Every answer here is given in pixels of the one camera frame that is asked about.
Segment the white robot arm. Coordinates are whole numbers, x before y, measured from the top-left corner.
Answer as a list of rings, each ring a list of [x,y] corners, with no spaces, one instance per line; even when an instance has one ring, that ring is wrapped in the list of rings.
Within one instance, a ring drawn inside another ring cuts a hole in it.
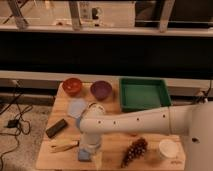
[[[93,103],[79,121],[80,147],[94,154],[105,133],[142,132],[187,136],[184,171],[213,171],[213,102],[107,115]]]

